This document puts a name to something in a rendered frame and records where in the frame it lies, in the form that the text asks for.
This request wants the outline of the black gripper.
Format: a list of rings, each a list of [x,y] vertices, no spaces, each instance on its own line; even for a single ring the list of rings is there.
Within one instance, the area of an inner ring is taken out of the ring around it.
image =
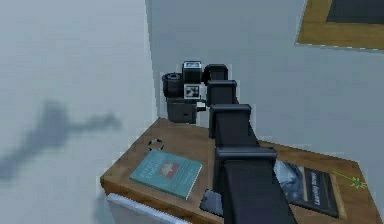
[[[196,105],[184,99],[184,80],[181,73],[162,76],[168,119],[174,123],[196,123]]]

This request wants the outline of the brown wooden chest of drawers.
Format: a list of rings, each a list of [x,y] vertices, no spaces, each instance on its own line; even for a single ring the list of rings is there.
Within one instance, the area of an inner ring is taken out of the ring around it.
[[[129,179],[130,174],[149,153],[149,141],[155,138],[163,141],[166,152],[202,163],[202,170],[188,199],[172,196]],[[363,178],[357,163],[279,144],[273,147],[282,161],[329,173],[338,194],[339,218],[294,206],[292,211],[298,224],[383,224],[370,192],[351,185],[352,177]],[[107,194],[120,194],[192,224],[224,224],[223,218],[199,208],[204,191],[212,187],[213,163],[214,140],[208,137],[206,128],[175,124],[160,118],[100,177],[100,183]]]

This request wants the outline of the teal book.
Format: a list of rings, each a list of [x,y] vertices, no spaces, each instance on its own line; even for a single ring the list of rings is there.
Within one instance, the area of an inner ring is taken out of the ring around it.
[[[137,183],[187,200],[202,169],[198,161],[151,150],[130,175]]]

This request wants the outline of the black phone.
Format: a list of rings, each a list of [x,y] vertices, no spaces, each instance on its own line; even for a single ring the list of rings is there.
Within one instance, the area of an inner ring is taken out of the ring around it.
[[[205,190],[199,208],[205,212],[223,217],[221,195],[212,190]]]

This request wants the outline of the black and grey book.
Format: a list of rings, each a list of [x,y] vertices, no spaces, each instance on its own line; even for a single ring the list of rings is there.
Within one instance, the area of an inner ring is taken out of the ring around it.
[[[277,160],[274,172],[290,204],[334,218],[339,209],[328,173]]]

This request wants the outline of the wooden framed picture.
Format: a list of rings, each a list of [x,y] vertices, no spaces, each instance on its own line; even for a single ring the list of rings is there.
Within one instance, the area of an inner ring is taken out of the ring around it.
[[[297,44],[384,51],[383,24],[327,22],[332,0],[306,0]]]

